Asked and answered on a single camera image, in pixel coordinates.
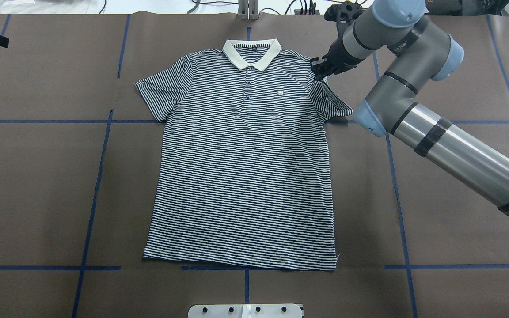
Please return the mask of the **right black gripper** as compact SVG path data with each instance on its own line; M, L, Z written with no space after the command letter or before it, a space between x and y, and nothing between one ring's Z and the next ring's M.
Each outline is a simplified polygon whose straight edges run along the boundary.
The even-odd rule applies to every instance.
M341 38L337 38L333 42L323 58L310 59L311 71L315 75L316 81L321 81L329 75L337 75L352 70L358 64L359 58L347 52Z

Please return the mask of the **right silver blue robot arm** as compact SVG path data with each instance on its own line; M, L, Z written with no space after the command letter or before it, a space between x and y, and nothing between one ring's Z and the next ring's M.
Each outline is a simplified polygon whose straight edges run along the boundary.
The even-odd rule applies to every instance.
M323 80L388 49L395 58L355 110L355 122L377 137L396 137L509 217L509 157L419 97L429 81L448 78L465 55L427 12L424 0L376 0L368 8L355 0L334 3L324 19L335 23L337 38L311 59L311 70Z

